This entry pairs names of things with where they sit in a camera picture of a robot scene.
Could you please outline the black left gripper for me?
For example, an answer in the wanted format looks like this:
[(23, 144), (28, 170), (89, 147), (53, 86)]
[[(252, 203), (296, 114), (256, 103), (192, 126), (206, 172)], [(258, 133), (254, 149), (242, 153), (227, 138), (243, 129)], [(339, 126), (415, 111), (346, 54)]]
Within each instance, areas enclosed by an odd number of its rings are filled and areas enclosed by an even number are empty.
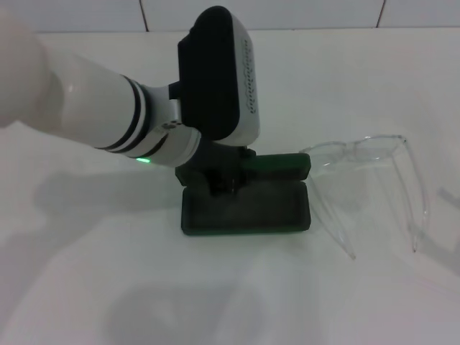
[(193, 156), (175, 168), (175, 176), (186, 188), (206, 190), (212, 196), (237, 193), (247, 184), (242, 163), (256, 156), (248, 147), (231, 147), (201, 140)]

